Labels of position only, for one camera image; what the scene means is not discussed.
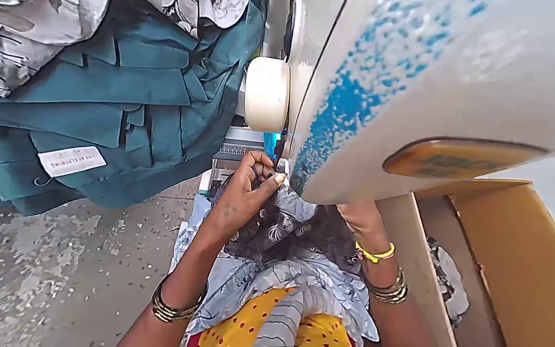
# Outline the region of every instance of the metal ruler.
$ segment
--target metal ruler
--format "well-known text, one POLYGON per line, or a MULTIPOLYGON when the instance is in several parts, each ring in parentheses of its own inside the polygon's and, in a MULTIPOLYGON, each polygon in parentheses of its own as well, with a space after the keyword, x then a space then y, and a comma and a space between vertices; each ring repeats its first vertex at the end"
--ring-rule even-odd
POLYGON ((264 151, 265 148, 262 146, 240 145, 237 143, 223 143, 218 153, 216 153, 213 157, 215 159, 240 161, 246 150, 264 151))

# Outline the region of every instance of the floor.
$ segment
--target floor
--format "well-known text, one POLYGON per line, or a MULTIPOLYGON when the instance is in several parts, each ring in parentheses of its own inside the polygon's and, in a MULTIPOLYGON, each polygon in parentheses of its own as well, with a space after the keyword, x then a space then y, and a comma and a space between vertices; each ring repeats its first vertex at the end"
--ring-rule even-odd
POLYGON ((121 210, 0 209, 0 346, 115 346, 168 272, 199 180, 121 210))

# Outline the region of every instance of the cardboard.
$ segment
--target cardboard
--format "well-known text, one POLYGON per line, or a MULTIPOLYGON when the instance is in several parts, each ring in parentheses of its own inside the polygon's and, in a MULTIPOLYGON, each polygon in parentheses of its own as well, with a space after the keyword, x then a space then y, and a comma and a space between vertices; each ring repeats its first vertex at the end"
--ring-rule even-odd
POLYGON ((555 346, 555 223, 528 181, 476 179, 377 202, 437 346, 555 346), (471 308, 450 327, 427 248, 455 261, 471 308))
POLYGON ((480 276, 480 267, 471 252, 462 226, 447 196, 418 201, 427 236, 438 240, 453 258, 462 277, 470 307, 454 329, 459 345, 502 347, 504 339, 491 300, 480 276))
POLYGON ((414 195, 377 201, 376 206, 389 239, 395 244, 395 256, 406 274, 409 295, 419 304, 436 344, 455 346, 414 195))
POLYGON ((454 193, 508 347, 555 346, 555 223, 531 185, 454 193))

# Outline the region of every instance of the yellow thread bracelet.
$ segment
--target yellow thread bracelet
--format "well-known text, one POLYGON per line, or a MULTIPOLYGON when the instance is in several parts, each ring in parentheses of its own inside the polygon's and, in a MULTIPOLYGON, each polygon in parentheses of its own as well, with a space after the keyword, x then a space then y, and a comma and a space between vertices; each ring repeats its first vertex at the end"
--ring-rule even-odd
POLYGON ((381 254, 371 254, 370 252, 367 252, 365 249, 361 248, 358 241, 355 242, 355 248, 357 249, 357 251, 359 251, 362 256, 371 260, 374 264, 376 264, 380 259, 389 259, 395 254, 395 245, 392 242, 389 242, 389 246, 391 246, 391 249, 389 249, 387 252, 381 254))

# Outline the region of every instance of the sewing machine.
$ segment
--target sewing machine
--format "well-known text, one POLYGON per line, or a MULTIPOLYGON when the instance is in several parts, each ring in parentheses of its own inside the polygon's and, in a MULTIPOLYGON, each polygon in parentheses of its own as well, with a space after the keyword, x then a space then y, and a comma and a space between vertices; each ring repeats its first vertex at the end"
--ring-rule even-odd
POLYGON ((271 2, 242 85, 249 126, 231 128, 205 183, 246 146, 275 146, 291 185, 321 204, 555 156, 555 3, 287 5, 271 2))

